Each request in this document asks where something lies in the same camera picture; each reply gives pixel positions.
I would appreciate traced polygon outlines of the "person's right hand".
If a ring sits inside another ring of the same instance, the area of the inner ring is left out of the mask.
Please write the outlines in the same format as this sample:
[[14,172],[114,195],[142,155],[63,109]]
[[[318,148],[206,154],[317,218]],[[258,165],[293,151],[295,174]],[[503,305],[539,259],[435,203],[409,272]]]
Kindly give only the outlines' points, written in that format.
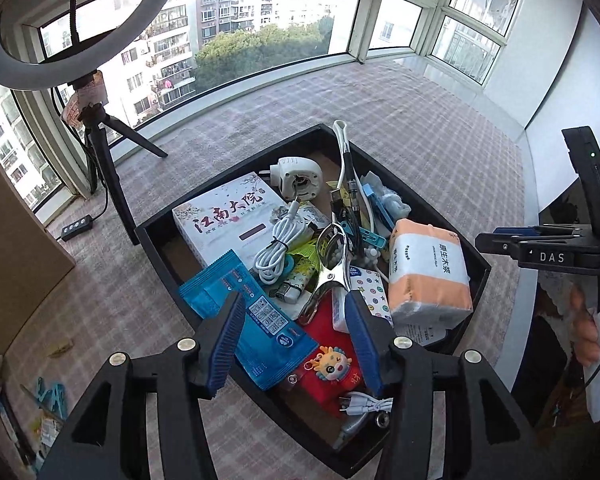
[[569,293],[569,330],[577,361],[584,367],[597,363],[600,360],[598,330],[586,310],[584,292],[578,285],[572,285]]

